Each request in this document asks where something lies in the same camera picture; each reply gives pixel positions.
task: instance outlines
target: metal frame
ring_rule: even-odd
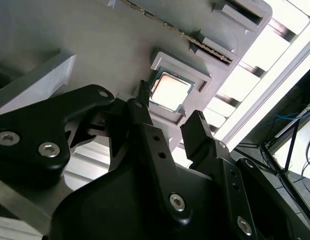
[[[214,137],[233,150],[309,69],[310,22]]]
[[[203,112],[194,111],[181,127],[192,165],[175,165],[147,108],[146,82],[139,93],[125,102],[90,85],[1,115],[0,131],[13,128],[21,138],[9,147],[0,143],[0,204],[49,240],[172,234],[310,240],[310,231],[257,166],[247,158],[234,161],[213,138]],[[72,149],[96,136],[109,138],[109,172],[72,192],[60,176]],[[38,143],[47,140],[60,149],[50,159],[38,154]],[[225,231],[216,231],[220,226]]]
[[[297,191],[297,189],[295,188],[292,181],[288,178],[289,165],[291,162],[294,144],[295,144],[297,132],[299,129],[299,123],[300,123],[300,120],[297,120],[292,126],[290,126],[288,129],[286,129],[278,138],[275,138],[268,143],[264,143],[262,145],[253,144],[253,143],[244,143],[244,144],[240,144],[239,146],[237,146],[237,147],[242,147],[242,148],[260,149],[261,153],[265,154],[264,160],[266,161],[268,166],[261,163],[257,159],[253,158],[249,154],[239,150],[237,147],[234,149],[234,151],[236,151],[237,153],[248,158],[249,160],[251,160],[252,162],[257,164],[258,166],[260,166],[265,171],[267,171],[267,172],[275,175],[276,177],[278,177],[278,179],[280,180],[284,189],[291,196],[291,198],[295,202],[296,206],[298,207],[298,209],[300,210],[300,212],[302,213],[302,215],[304,216],[304,218],[306,219],[306,221],[308,222],[308,224],[310,226],[310,207],[305,202],[305,200],[300,195],[300,193]],[[289,132],[291,129],[293,129],[293,134],[292,134],[289,150],[287,153],[287,159],[286,159],[285,167],[282,168],[278,164],[278,162],[273,158],[272,154],[269,151],[269,147],[270,147],[270,145],[274,144],[275,141],[277,141],[280,137],[284,136],[287,132]]]

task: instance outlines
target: screw hole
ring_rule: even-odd
[[[8,142],[13,142],[13,141],[14,141],[13,136],[12,136],[12,135],[8,135],[8,134],[4,135],[4,136],[2,137],[2,139],[3,139],[4,141],[8,141]]]
[[[154,139],[155,141],[160,141],[160,140],[161,140],[158,136],[153,136],[153,139]]]
[[[182,205],[181,201],[180,201],[179,199],[177,199],[177,198],[174,198],[173,201],[174,201],[174,203],[175,203],[177,206]]]
[[[99,95],[101,95],[102,97],[105,97],[107,98],[109,95],[107,94],[107,92],[104,92],[104,91],[100,91],[99,92]]]
[[[240,190],[239,186],[237,186],[235,183],[233,183],[233,188],[234,188],[236,191],[239,191],[239,190]]]
[[[237,175],[236,175],[236,172],[234,172],[233,170],[230,170],[230,173],[231,173],[234,177],[237,176]]]
[[[161,151],[158,153],[158,156],[159,156],[161,159],[165,159],[165,158],[166,158],[165,153],[163,153],[163,152],[161,152]]]

